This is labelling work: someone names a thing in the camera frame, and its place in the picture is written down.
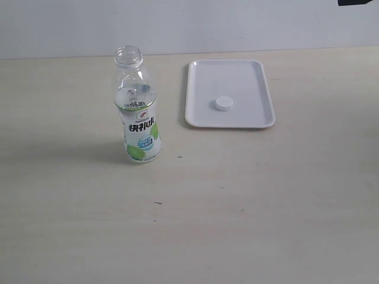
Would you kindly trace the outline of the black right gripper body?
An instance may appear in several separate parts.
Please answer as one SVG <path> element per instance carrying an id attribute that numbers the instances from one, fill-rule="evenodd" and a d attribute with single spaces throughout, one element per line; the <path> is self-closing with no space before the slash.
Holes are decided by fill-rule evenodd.
<path id="1" fill-rule="evenodd" d="M 370 3 L 372 0 L 338 0 L 338 5 L 340 7 L 353 6 L 353 5 L 365 5 Z"/>

